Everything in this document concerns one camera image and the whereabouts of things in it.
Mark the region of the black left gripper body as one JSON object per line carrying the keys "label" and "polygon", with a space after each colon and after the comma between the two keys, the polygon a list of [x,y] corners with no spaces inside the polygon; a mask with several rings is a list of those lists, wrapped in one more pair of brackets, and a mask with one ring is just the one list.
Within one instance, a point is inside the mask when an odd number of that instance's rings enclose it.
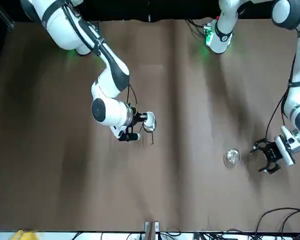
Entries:
{"label": "black left gripper body", "polygon": [[278,160],[283,158],[275,142],[267,142],[263,148],[263,154],[267,161],[271,163],[276,163]]}

